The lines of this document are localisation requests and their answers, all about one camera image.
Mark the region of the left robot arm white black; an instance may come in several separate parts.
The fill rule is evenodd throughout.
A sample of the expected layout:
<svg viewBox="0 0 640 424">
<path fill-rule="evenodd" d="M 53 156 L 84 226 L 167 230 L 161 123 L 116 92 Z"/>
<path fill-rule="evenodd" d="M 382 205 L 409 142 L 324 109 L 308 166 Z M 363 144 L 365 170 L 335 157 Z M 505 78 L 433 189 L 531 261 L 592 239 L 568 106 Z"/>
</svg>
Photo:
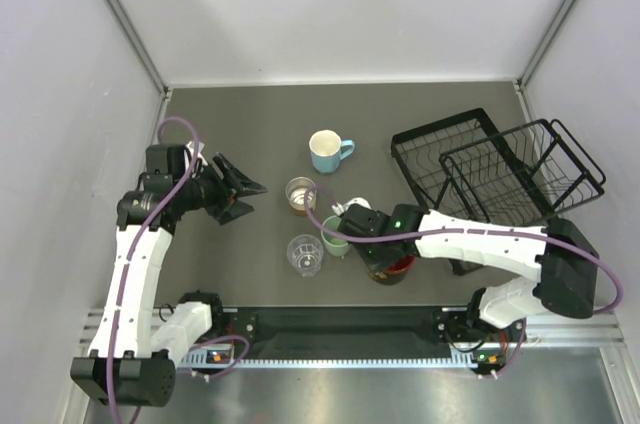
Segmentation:
<svg viewBox="0 0 640 424">
<path fill-rule="evenodd" d="M 117 204 L 116 258 L 98 330 L 70 376 L 92 400 L 162 407 L 173 392 L 178 365 L 197 341 L 214 341 L 226 318 L 215 293 L 182 296 L 173 314 L 152 327 L 165 255 L 187 212 L 205 210 L 221 225 L 252 212 L 244 198 L 266 188 L 221 153 L 207 161 L 194 144 L 155 144 L 137 186 Z"/>
</svg>

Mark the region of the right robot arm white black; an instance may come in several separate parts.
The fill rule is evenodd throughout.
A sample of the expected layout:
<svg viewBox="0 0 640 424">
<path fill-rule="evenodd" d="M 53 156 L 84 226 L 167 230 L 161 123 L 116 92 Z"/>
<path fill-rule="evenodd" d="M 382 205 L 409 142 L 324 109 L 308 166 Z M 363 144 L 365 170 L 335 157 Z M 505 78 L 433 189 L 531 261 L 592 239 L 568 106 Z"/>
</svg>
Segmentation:
<svg viewBox="0 0 640 424">
<path fill-rule="evenodd" d="M 509 227 L 409 204 L 387 215 L 362 198 L 332 209 L 340 219 L 339 233 L 349 237 L 372 272 L 386 272 L 411 257 L 467 261 L 513 274 L 509 282 L 473 294 L 466 326 L 478 340 L 545 312 L 572 319 L 594 314 L 597 267 L 591 260 L 597 253 L 567 219 Z"/>
</svg>

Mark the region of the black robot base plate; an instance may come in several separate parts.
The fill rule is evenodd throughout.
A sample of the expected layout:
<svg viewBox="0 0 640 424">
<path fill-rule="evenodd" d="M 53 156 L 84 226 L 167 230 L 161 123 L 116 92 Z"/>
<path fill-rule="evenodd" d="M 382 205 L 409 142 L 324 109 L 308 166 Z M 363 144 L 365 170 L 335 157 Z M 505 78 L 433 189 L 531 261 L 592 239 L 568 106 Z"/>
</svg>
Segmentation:
<svg viewBox="0 0 640 424">
<path fill-rule="evenodd" d="M 249 342 L 246 360 L 365 360 L 441 358 L 452 344 L 517 343 L 523 324 L 500 331 L 474 321 L 465 307 L 237 307 L 214 312 L 213 328 L 194 347 L 231 338 Z"/>
</svg>

